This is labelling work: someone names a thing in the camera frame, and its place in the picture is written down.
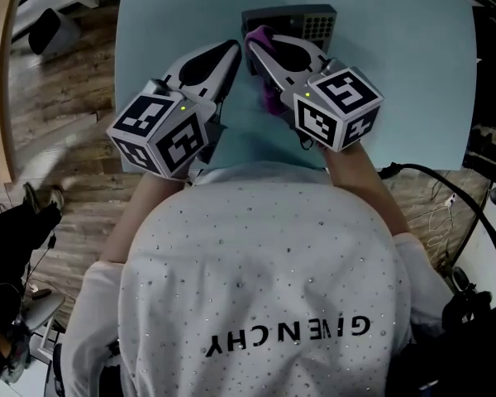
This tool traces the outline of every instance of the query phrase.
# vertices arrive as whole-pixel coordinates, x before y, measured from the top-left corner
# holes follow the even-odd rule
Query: white desk
[[[476,84],[475,29],[466,0],[121,0],[116,106],[201,45],[241,42],[241,12],[330,3],[338,12],[329,55],[358,66],[385,96],[363,143],[375,166],[412,162],[457,170],[465,153]],[[321,165],[260,104],[245,61],[222,111],[228,126],[212,167],[274,159]]]

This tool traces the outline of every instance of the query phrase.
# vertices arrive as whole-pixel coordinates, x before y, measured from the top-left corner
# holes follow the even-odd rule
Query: white t-shirt
[[[270,167],[168,198],[125,265],[88,270],[62,351],[67,397],[97,394],[118,338],[125,396],[383,395],[412,327],[440,331],[451,292],[415,237],[391,237],[324,172]]]

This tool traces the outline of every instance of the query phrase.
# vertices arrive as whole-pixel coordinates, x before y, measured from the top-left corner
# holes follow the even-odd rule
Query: wooden floor
[[[59,184],[65,190],[66,207],[62,222],[55,229],[55,249],[47,253],[31,277],[40,287],[53,287],[68,295],[59,315],[63,324],[68,322],[84,272],[96,261],[140,179],[139,175],[122,173],[119,154],[104,133],[114,112],[118,6],[119,0],[102,0],[100,8],[81,7],[72,11],[70,16],[78,22],[83,35],[65,55],[46,60],[35,56],[26,39],[16,42],[11,54],[9,100],[17,147],[82,113],[97,111],[102,118],[87,133],[69,138],[23,167],[18,181],[7,184],[7,193],[0,185],[0,202],[6,208],[11,206],[9,198],[13,205],[21,203],[21,186],[28,180],[46,198],[52,184]],[[461,185],[478,202],[489,184],[468,170],[450,172],[448,179]],[[446,187],[434,188],[435,180],[410,170],[386,183],[412,231],[427,247],[433,265],[444,265],[447,242],[448,252],[455,254],[473,222],[473,213],[464,203],[456,201],[452,208],[454,227],[449,234],[451,223],[446,221],[447,210],[433,213],[429,225],[436,204],[451,195]],[[32,265],[43,252],[44,249],[33,253]]]

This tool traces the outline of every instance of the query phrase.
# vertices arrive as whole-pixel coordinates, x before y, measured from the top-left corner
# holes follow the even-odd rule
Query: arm
[[[393,236],[408,232],[406,218],[358,142],[335,153],[322,148],[332,184],[357,195],[373,207]]]
[[[99,260],[125,263],[132,240],[145,218],[164,200],[184,189],[184,185],[184,182],[144,174],[121,219],[108,237]]]

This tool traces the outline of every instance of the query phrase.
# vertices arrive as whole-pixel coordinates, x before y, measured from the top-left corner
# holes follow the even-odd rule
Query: table surface
[[[475,28],[466,0],[121,0],[117,111],[180,56],[226,39],[241,42],[242,11],[309,3],[329,3],[338,12],[329,56],[360,68],[385,97],[374,130],[362,140],[374,165],[459,169],[476,84]],[[210,166],[255,160],[321,166],[316,149],[304,151],[296,134],[265,112],[261,94],[243,55],[222,110],[228,129]]]

